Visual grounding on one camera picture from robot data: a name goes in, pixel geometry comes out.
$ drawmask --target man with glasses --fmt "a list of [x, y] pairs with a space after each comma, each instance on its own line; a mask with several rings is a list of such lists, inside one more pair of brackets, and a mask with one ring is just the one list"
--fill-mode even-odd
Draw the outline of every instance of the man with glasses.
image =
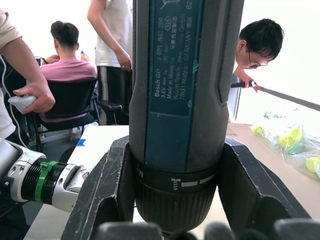
[[[245, 88], [253, 81], [245, 70], [267, 66], [278, 56], [283, 39], [284, 31], [281, 26], [266, 18], [254, 21], [240, 31], [233, 73], [245, 83]], [[256, 92], [261, 89], [258, 85], [253, 88]], [[233, 121], [233, 114], [229, 110], [229, 123]]]

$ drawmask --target black shorts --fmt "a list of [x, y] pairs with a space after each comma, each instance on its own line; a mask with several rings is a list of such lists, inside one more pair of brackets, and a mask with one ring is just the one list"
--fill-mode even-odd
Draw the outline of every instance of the black shorts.
[[98, 66], [99, 100], [108, 100], [122, 105], [122, 112], [106, 113], [107, 124], [129, 124], [129, 104], [132, 97], [132, 70], [120, 67]]

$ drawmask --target plastic bag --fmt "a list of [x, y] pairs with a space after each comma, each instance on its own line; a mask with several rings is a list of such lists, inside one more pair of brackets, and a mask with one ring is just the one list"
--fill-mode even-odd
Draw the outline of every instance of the plastic bag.
[[316, 128], [284, 118], [254, 124], [251, 130], [292, 167], [320, 180], [320, 131]]

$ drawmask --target white controller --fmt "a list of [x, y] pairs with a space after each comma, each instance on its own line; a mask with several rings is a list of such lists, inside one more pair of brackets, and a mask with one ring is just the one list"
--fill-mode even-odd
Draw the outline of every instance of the white controller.
[[32, 95], [22, 95], [22, 96], [14, 96], [9, 98], [8, 102], [16, 107], [19, 112], [22, 112], [25, 108], [29, 107], [37, 100], [35, 96]]

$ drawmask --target man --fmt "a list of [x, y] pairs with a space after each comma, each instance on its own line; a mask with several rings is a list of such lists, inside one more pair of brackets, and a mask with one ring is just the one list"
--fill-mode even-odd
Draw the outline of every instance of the man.
[[[44, 59], [40, 68], [47, 80], [82, 81], [97, 77], [94, 66], [87, 61], [76, 58], [76, 51], [79, 49], [79, 30], [75, 25], [69, 22], [56, 21], [51, 25], [51, 34], [57, 55]], [[48, 119], [44, 114], [40, 114], [40, 117], [46, 123], [58, 123], [84, 115]]]
[[[266, 18], [254, 21], [241, 30], [233, 73], [245, 83], [245, 88], [249, 87], [249, 82], [253, 79], [244, 70], [267, 66], [280, 53], [283, 39], [284, 31], [281, 26]], [[254, 90], [258, 92], [261, 87], [256, 85]], [[234, 118], [229, 109], [229, 123], [231, 122], [234, 122]]]
[[[37, 100], [27, 107], [23, 113], [38, 112], [45, 113], [55, 104], [55, 99], [50, 92], [48, 83], [40, 71], [39, 65], [32, 52], [22, 40], [21, 34], [11, 25], [9, 14], [0, 8], [0, 53], [10, 65], [17, 70], [30, 84], [15, 90], [17, 95], [29, 94], [37, 97]], [[15, 126], [6, 110], [4, 95], [0, 91], [0, 138], [15, 141], [12, 134]], [[0, 232], [1, 239], [22, 240], [29, 226], [21, 205], [13, 201], [3, 199], [0, 195]]]
[[[98, 34], [95, 64], [99, 97], [122, 104], [127, 114], [116, 113], [116, 123], [128, 124], [132, 96], [132, 0], [92, 0], [87, 18]], [[115, 123], [113, 114], [106, 118], [108, 124]], [[102, 115], [100, 122], [105, 121]]]

